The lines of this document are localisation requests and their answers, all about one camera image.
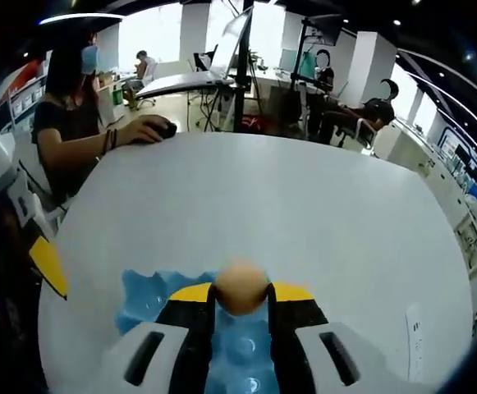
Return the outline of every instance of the black hair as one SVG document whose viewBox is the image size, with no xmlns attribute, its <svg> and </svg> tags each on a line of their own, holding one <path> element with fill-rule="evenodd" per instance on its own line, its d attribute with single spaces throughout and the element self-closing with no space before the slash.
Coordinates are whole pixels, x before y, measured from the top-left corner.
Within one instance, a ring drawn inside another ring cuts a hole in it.
<svg viewBox="0 0 477 394">
<path fill-rule="evenodd" d="M 98 106 L 98 95 L 94 91 L 93 73 L 85 77 L 81 73 L 81 51 L 88 46 L 88 40 L 72 40 L 68 44 L 56 48 L 50 57 L 48 67 L 46 93 L 50 93 L 56 99 L 64 102 L 66 97 L 72 97 L 80 89 L 83 89 L 85 99 Z"/>
<path fill-rule="evenodd" d="M 393 80 L 390 80 L 388 78 L 385 78 L 385 79 L 380 81 L 381 84 L 383 82 L 386 82 L 389 86 L 390 94 L 389 94 L 388 100 L 392 101 L 396 96 L 399 95 L 399 85 L 397 85 L 396 82 L 394 82 Z"/>
<path fill-rule="evenodd" d="M 315 55 L 315 58 L 318 59 L 319 55 L 321 55 L 322 53 L 325 53 L 325 55 L 328 57 L 328 66 L 331 65 L 331 55 L 329 54 L 329 51 L 325 50 L 325 49 L 320 49 L 316 55 Z"/>
</svg>

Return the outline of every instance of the face mask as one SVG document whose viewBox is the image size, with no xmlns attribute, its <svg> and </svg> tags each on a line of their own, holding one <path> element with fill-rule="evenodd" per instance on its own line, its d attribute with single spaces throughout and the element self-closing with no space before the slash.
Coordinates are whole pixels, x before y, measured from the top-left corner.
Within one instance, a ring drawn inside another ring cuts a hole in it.
<svg viewBox="0 0 477 394">
<path fill-rule="evenodd" d="M 98 66 L 98 47 L 90 45 L 81 51 L 81 73 L 91 75 Z"/>
</svg>

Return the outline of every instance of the blue egg tray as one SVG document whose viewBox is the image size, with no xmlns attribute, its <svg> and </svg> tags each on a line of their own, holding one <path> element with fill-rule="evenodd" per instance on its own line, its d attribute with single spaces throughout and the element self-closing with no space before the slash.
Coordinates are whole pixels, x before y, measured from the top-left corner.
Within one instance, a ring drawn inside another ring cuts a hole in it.
<svg viewBox="0 0 477 394">
<path fill-rule="evenodd" d="M 141 322 L 154 322 L 169 297 L 183 287 L 214 282 L 216 273 L 196 278 L 179 272 L 160 271 L 152 277 L 126 270 L 122 274 L 126 299 L 116 317 L 124 335 Z M 278 394 L 271 361 L 267 301 L 246 316 L 232 316 L 216 305 L 212 340 L 213 358 L 205 383 L 205 394 Z"/>
</svg>

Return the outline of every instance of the egg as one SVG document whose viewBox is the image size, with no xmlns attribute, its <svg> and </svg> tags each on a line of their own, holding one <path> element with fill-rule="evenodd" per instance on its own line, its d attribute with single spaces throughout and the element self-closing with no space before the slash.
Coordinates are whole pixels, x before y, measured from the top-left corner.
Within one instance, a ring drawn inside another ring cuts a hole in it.
<svg viewBox="0 0 477 394">
<path fill-rule="evenodd" d="M 230 314 L 241 316 L 258 309 L 267 296 L 268 279 L 251 263 L 234 263 L 216 276 L 218 303 Z"/>
</svg>

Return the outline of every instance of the yellow panel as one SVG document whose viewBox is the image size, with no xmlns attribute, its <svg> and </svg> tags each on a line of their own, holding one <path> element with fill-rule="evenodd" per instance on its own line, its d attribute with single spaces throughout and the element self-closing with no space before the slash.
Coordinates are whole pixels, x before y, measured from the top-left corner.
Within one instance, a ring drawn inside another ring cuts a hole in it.
<svg viewBox="0 0 477 394">
<path fill-rule="evenodd" d="M 207 302 L 207 294 L 211 283 L 203 283 L 201 285 L 184 287 L 171 295 L 170 300 L 175 301 L 194 301 L 194 302 Z"/>
<path fill-rule="evenodd" d="M 304 288 L 287 283 L 273 283 L 277 293 L 277 301 L 302 301 L 313 300 L 314 297 Z"/>
<path fill-rule="evenodd" d="M 32 246 L 32 249 L 30 249 L 29 255 L 48 284 L 61 297 L 66 299 L 68 284 L 67 279 L 63 275 L 56 248 L 40 236 L 34 243 L 34 246 Z"/>
</svg>

